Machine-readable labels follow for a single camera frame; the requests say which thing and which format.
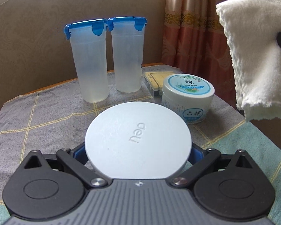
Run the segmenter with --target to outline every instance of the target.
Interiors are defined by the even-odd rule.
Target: pink curtain
[[[215,11],[221,1],[166,0],[162,62],[208,80],[235,107],[231,56]]]

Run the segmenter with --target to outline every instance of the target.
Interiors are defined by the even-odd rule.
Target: table
[[[168,65],[143,67],[147,71],[174,71]],[[110,93],[99,103],[82,99],[76,79],[39,89],[6,102],[0,112],[0,223],[8,218],[1,194],[9,177],[30,150],[43,154],[61,148],[74,148],[84,141],[92,120],[105,109],[129,101],[160,104],[142,83],[134,93],[121,93],[115,88],[114,73],[108,73]],[[225,154],[246,149],[276,191],[276,202],[269,218],[281,225],[281,151],[253,124],[226,102],[214,96],[207,118],[188,126],[192,141],[206,149],[213,147]]]

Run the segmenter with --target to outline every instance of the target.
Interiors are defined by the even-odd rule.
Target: plastic cup
[[[107,21],[112,36],[114,74],[118,91],[130,93],[141,88],[143,38],[147,20],[117,17]]]
[[[106,19],[88,20],[66,25],[82,97],[99,102],[109,94],[106,62]]]

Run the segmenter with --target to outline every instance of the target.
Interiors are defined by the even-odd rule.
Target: deli logo
[[[138,144],[141,140],[141,136],[143,135],[144,130],[146,129],[146,125],[144,123],[139,123],[137,127],[138,128],[133,131],[134,135],[130,137],[129,141]]]

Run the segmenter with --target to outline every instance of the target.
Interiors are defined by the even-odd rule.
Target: blue lid
[[[64,33],[66,34],[68,40],[71,37],[71,32],[69,32],[69,29],[92,26],[93,33],[99,36],[102,34],[106,23],[107,23],[106,19],[94,19],[94,20],[87,20],[87,21],[81,21],[73,24],[68,24],[64,28]]]
[[[147,24],[147,19],[144,17],[116,17],[110,18],[107,20],[107,25],[109,31],[112,31],[114,28],[114,22],[127,22],[134,21],[134,28],[138,31],[142,31],[143,27]]]

